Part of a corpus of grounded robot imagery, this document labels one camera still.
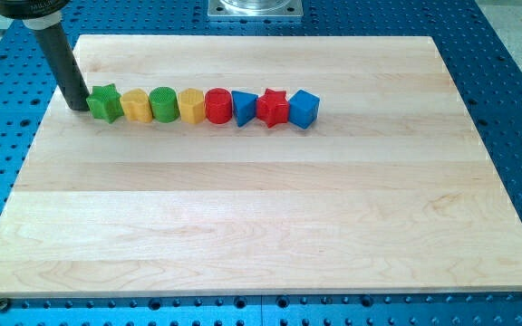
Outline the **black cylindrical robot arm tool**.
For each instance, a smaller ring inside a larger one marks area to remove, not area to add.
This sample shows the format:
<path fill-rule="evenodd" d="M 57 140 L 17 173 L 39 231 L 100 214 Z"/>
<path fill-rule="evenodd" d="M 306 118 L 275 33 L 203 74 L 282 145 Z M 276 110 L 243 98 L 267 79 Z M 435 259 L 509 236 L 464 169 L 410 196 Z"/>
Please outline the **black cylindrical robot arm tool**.
<path fill-rule="evenodd" d="M 71 110 L 89 111 L 90 95 L 62 27 L 69 0 L 0 0 L 0 15 L 21 20 L 34 34 Z"/>

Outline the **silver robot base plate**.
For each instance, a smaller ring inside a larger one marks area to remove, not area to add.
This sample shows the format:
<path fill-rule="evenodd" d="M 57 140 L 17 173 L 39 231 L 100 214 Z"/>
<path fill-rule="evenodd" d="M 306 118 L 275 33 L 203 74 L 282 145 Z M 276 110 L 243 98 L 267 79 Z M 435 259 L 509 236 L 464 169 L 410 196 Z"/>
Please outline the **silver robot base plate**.
<path fill-rule="evenodd" d="M 304 15 L 301 0 L 208 0 L 208 17 L 268 18 Z"/>

